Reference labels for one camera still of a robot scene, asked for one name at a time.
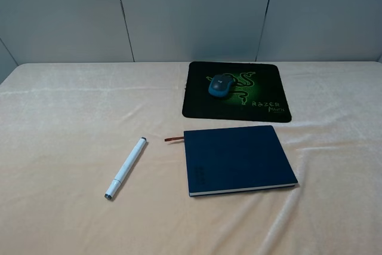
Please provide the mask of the blue and black computer mouse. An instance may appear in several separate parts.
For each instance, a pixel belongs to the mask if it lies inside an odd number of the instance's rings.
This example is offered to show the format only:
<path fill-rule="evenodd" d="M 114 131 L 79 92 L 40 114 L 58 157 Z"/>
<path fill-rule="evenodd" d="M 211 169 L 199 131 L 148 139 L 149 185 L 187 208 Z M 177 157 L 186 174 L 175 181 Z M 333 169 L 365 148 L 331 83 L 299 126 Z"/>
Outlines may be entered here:
<path fill-rule="evenodd" d="M 208 92 L 216 98 L 224 98 L 228 95 L 234 79 L 229 75 L 215 75 L 208 87 Z"/>

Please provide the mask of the beige velvet tablecloth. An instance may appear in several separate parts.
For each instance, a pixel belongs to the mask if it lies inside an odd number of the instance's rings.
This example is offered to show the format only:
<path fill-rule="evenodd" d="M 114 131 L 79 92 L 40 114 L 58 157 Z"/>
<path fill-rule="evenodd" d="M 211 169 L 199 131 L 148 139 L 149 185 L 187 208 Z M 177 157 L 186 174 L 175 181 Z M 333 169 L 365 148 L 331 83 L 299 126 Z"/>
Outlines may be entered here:
<path fill-rule="evenodd" d="M 380 254 L 381 64 L 277 66 L 298 186 L 198 198 L 164 139 L 242 122 L 182 115 L 187 63 L 17 67 L 1 84 L 1 253 Z"/>

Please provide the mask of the white marker pen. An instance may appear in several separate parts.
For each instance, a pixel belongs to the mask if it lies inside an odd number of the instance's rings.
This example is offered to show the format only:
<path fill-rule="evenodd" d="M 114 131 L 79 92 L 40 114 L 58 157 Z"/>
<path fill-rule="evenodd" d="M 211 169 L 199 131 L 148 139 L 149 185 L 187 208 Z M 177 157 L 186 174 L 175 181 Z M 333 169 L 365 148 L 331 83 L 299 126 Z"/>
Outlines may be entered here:
<path fill-rule="evenodd" d="M 104 197 L 108 200 L 112 200 L 115 196 L 115 193 L 118 191 L 118 189 L 121 187 L 123 181 L 125 180 L 127 174 L 132 169 L 133 165 L 135 164 L 137 158 L 140 156 L 143 148 L 145 147 L 147 143 L 147 139 L 145 137 L 141 137 L 140 140 L 137 142 L 137 144 L 134 146 L 128 157 L 126 158 L 125 162 L 122 164 L 122 167 L 117 172 L 116 176 L 112 180 L 109 188 L 105 192 Z"/>

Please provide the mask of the brown notebook ribbon bookmark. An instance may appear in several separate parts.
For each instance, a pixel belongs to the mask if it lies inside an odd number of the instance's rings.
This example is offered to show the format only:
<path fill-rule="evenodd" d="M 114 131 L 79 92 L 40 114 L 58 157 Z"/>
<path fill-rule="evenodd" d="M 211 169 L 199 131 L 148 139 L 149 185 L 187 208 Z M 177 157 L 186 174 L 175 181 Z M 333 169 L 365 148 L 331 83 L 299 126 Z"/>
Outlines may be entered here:
<path fill-rule="evenodd" d="M 184 137 L 183 136 L 169 137 L 169 138 L 164 139 L 164 142 L 174 142 L 174 141 L 180 141 L 180 140 L 184 140 Z"/>

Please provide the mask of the black green Razer mouse pad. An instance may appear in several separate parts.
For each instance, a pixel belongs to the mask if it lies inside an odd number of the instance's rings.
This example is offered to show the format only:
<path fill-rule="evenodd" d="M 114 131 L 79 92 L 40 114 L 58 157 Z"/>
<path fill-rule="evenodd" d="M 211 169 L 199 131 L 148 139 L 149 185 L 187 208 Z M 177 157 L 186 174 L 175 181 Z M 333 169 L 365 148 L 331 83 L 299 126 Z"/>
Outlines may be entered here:
<path fill-rule="evenodd" d="M 233 79 L 225 97 L 215 97 L 208 91 L 217 75 Z M 262 63 L 191 62 L 182 114 L 199 119 L 292 120 L 278 67 Z"/>

